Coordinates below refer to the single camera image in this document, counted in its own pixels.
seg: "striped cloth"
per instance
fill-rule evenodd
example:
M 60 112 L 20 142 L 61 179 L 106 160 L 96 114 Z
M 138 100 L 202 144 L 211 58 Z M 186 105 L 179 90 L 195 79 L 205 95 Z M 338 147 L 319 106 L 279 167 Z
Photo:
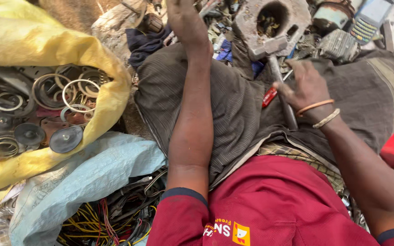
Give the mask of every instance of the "striped cloth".
M 233 45 L 233 64 L 228 67 L 212 60 L 211 104 L 214 118 L 214 146 L 209 166 L 210 189 L 216 187 L 249 157 L 263 142 L 283 140 L 302 150 L 305 159 L 340 174 L 326 137 L 309 122 L 298 118 L 299 130 L 288 131 L 278 98 L 262 109 L 262 98 L 271 78 L 268 66 L 255 81 L 246 50 Z M 329 60 L 314 60 L 314 66 L 326 79 L 331 98 L 341 109 L 342 119 L 379 153 L 394 132 L 394 55 L 386 51 L 362 54 L 351 64 L 334 67 Z M 187 74 L 187 57 L 180 44 L 165 47 L 149 56 L 137 70 L 139 90 L 135 102 L 142 119 L 160 149 L 167 156 L 169 139 L 176 123 Z M 286 81 L 295 86 L 293 78 Z

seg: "hammer handle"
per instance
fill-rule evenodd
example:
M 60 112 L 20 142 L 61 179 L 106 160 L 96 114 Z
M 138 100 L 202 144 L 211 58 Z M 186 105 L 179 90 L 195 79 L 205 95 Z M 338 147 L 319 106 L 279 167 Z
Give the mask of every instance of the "hammer handle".
M 277 81 L 284 83 L 284 79 L 279 69 L 279 63 L 277 62 L 276 55 L 270 55 L 268 57 L 268 62 L 270 63 L 271 73 L 274 75 Z M 278 93 L 277 96 L 282 104 L 282 113 L 284 114 L 285 122 L 288 125 L 288 129 L 291 131 L 297 131 L 299 127 L 297 126 L 296 117 L 294 115 L 293 108 L 287 103 L 285 97 L 282 93 Z

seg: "calculator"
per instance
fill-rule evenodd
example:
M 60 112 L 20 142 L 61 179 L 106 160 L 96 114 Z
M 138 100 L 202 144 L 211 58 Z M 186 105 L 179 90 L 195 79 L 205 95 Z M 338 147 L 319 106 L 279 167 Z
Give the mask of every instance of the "calculator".
M 367 0 L 356 13 L 349 33 L 358 43 L 367 44 L 383 24 L 393 4 L 394 0 Z

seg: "red t-shirt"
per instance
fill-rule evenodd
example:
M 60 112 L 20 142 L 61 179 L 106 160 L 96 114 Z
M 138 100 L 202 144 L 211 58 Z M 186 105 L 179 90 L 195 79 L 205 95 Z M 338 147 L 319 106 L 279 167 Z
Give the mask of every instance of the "red t-shirt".
M 394 229 L 375 240 L 350 220 L 322 173 L 265 155 L 250 158 L 208 202 L 187 188 L 164 193 L 147 245 L 394 246 Z

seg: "hand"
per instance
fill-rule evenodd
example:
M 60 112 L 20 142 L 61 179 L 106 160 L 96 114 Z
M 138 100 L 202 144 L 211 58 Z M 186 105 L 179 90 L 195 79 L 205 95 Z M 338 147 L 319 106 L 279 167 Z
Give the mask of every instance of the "hand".
M 212 58 L 213 47 L 207 37 L 207 27 L 194 8 L 195 0 L 167 0 L 168 23 L 185 47 L 188 59 L 192 56 Z
M 286 61 L 294 70 L 297 89 L 294 92 L 288 85 L 279 81 L 273 87 L 286 98 L 294 111 L 303 109 L 311 104 L 331 99 L 326 80 L 320 76 L 310 61 L 289 59 Z M 313 124 L 319 123 L 334 111 L 333 104 L 325 104 L 312 108 L 303 113 Z

